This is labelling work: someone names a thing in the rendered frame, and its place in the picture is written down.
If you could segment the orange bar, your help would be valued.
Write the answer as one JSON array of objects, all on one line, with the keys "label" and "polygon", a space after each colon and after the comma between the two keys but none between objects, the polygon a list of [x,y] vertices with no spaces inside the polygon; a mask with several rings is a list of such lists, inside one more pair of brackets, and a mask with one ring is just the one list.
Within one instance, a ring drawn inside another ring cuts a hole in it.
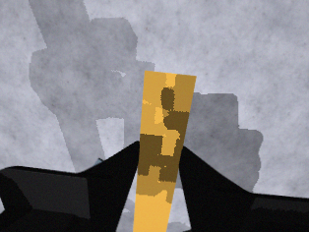
[{"label": "orange bar", "polygon": [[166,232],[196,79],[145,71],[133,232]]}]

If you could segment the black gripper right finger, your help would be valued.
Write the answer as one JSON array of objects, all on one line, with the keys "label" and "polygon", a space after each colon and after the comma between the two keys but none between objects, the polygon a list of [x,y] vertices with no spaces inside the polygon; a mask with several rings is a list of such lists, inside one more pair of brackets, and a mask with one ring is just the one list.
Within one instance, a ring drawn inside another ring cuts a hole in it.
[{"label": "black gripper right finger", "polygon": [[252,232],[260,221],[309,226],[309,198],[249,193],[186,146],[179,174],[191,232]]}]

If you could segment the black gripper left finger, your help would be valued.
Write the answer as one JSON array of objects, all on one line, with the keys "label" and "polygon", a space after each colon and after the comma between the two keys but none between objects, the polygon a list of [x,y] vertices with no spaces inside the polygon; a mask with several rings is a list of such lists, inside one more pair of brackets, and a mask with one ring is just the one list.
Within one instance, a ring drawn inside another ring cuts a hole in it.
[{"label": "black gripper left finger", "polygon": [[116,232],[139,163],[140,141],[86,171],[26,166],[0,169],[0,198],[10,205],[76,214],[82,232]]}]

